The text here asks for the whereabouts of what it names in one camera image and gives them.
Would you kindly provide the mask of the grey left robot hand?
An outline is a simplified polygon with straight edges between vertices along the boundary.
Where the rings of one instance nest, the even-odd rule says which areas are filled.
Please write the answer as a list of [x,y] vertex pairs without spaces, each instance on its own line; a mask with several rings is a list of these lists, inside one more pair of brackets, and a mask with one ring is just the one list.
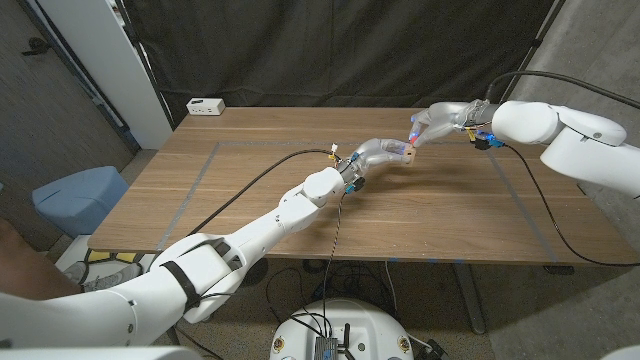
[[373,138],[362,143],[348,159],[338,164],[345,192],[350,194],[359,191],[366,182],[365,175],[372,167],[390,162],[408,164],[411,161],[409,151],[413,149],[412,144],[396,139]]

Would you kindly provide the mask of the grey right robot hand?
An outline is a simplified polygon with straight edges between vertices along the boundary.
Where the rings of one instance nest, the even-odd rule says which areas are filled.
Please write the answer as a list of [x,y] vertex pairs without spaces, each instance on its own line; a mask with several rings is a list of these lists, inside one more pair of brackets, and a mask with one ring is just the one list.
[[487,125],[497,109],[488,100],[434,103],[411,117],[409,143],[420,147],[454,131]]

